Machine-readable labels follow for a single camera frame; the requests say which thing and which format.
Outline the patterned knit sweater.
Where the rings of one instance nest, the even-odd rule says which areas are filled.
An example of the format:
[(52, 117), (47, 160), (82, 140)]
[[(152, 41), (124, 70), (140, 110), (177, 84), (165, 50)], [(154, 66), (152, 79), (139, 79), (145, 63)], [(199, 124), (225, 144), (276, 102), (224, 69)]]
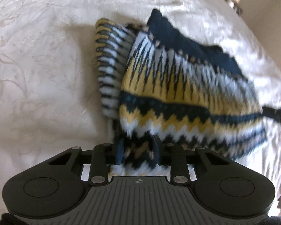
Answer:
[(145, 26), (102, 18), (95, 25), (102, 112), (124, 165), (157, 166), (153, 136), (237, 160), (267, 141), (254, 85), (218, 46), (183, 36), (159, 10)]

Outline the white satin bedspread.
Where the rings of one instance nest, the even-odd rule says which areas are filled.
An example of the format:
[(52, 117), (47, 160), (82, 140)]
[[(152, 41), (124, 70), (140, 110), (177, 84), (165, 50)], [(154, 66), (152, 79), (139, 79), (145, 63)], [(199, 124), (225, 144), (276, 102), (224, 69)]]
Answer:
[(233, 56), (260, 103), (281, 108), (281, 71), (223, 0), (0, 0), (0, 217), (13, 175), (71, 146), (108, 141), (94, 26), (159, 9), (187, 37)]

